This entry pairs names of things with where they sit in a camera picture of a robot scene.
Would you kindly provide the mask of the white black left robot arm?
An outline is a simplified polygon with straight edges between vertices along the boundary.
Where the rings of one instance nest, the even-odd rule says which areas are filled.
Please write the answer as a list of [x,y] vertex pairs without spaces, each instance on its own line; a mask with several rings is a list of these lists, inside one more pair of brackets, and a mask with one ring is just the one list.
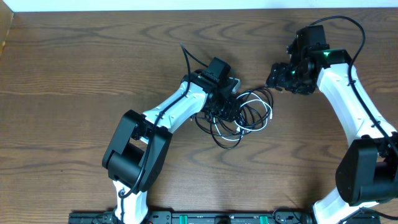
[[122,116],[102,160],[116,188],[114,215],[118,223],[145,220],[147,191],[161,172],[173,133],[200,112],[210,97],[231,96],[240,85],[239,79],[228,77],[222,88],[192,73],[160,105],[142,114],[129,110]]

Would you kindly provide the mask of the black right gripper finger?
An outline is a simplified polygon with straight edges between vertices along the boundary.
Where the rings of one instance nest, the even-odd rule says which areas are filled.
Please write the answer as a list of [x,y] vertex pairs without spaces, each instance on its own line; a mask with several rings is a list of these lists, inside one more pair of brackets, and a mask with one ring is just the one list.
[[273,88],[277,91],[282,91],[282,89],[277,84],[277,78],[275,76],[268,76],[266,80],[266,87]]
[[271,78],[279,78],[281,75],[284,75],[287,71],[288,64],[287,63],[274,63],[271,67],[271,72],[269,76]]

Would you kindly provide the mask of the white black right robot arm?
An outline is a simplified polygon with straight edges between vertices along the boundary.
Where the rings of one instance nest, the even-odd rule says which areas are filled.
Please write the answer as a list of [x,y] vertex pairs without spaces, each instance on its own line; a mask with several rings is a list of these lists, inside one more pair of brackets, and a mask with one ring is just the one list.
[[309,95],[319,89],[330,102],[348,142],[335,173],[335,188],[315,202],[302,223],[348,223],[372,207],[397,198],[397,130],[362,87],[347,51],[292,53],[275,63],[266,86]]

